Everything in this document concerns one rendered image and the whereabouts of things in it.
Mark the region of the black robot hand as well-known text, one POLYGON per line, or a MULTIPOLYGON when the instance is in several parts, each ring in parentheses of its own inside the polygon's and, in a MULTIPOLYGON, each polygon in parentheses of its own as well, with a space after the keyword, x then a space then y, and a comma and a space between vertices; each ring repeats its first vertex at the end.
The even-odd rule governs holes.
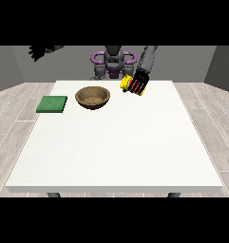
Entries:
POLYGON ((38 61, 42 58, 46 53, 46 48, 43 46, 30 46, 29 47, 29 55, 33 59, 34 62, 38 61))
POLYGON ((134 82, 136 82, 142 88, 146 88, 149 81, 149 76, 141 70, 138 70, 132 78, 133 78, 132 83, 134 84, 134 82))

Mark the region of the yellow cup with melon print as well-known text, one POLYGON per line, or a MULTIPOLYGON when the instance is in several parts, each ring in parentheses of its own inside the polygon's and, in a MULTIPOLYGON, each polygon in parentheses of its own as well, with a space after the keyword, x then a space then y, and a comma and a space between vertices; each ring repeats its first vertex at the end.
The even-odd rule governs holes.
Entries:
POLYGON ((134 84, 133 84, 132 81, 133 81, 133 78, 131 76, 125 74, 120 83, 120 88, 123 91, 130 91, 131 89, 133 89, 135 94, 142 96, 142 94, 145 92, 146 88, 142 88, 136 82, 134 82, 134 84))

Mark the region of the brown wooden bowl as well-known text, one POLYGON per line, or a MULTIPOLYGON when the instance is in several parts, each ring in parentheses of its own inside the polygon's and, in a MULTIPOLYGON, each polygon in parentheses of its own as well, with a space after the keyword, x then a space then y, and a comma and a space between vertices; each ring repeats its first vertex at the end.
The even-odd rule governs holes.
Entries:
POLYGON ((101 86, 86 86, 75 94, 75 99, 83 108, 95 110, 109 101, 110 92, 101 86))

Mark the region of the green square pad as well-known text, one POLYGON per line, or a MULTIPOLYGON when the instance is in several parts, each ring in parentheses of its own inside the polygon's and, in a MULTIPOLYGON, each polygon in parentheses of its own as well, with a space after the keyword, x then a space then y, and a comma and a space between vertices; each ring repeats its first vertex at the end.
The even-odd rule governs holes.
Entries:
POLYGON ((37 113, 62 113, 67 102, 67 96, 44 96, 39 102, 37 113))

